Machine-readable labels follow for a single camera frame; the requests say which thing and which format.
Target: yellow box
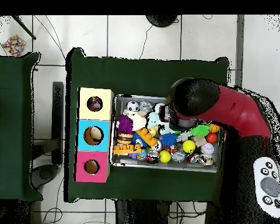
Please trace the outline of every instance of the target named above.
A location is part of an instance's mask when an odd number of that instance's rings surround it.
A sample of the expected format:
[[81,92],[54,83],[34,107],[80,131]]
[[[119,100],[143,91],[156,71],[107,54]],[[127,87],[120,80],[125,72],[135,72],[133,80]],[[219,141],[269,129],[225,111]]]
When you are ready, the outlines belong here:
[[[78,90],[80,90],[80,120],[111,120],[114,93],[110,89],[80,87]],[[102,100],[103,107],[99,111],[90,111],[87,107],[87,102],[92,96],[96,96]]]

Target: blue box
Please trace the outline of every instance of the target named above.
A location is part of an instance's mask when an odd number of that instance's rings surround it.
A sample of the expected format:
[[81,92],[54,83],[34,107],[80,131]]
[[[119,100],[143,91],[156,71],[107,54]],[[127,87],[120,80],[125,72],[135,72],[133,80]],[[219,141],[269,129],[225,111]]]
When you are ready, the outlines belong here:
[[[78,151],[109,151],[111,121],[78,120]],[[84,132],[88,127],[99,127],[103,131],[103,139],[98,145],[89,145],[84,140]]]

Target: purple fuzzy toy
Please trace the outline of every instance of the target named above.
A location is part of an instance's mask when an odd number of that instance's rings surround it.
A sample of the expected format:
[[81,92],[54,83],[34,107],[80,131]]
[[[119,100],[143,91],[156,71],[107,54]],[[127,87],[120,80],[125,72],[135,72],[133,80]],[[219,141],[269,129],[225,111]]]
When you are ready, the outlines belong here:
[[132,120],[126,115],[120,115],[118,118],[118,135],[120,134],[132,134],[133,125]]

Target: yellow ball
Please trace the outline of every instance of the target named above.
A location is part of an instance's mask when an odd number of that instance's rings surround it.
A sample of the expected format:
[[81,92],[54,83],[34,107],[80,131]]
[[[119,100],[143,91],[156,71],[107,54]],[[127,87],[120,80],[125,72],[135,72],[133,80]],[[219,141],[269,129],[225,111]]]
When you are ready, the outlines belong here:
[[166,150],[164,151],[162,150],[160,152],[160,162],[167,163],[170,160],[171,160],[171,154]]
[[195,142],[193,142],[191,140],[184,141],[183,150],[185,153],[193,153],[195,148],[196,148]]

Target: green mat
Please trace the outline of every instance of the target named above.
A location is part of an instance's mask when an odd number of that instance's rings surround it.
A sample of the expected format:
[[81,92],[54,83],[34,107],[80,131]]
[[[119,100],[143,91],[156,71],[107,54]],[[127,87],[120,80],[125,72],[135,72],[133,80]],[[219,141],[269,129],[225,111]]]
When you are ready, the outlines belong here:
[[0,199],[41,199],[29,177],[31,72],[38,58],[38,53],[0,57]]
[[66,59],[65,148],[69,148],[69,157],[66,153],[65,191],[68,187],[68,195],[65,198],[68,196],[69,201],[75,198],[211,200],[215,173],[112,166],[107,183],[73,182],[77,88],[166,97],[171,85],[185,77],[211,79],[227,85],[228,66],[227,58],[215,62],[87,58],[80,48],[73,48]]

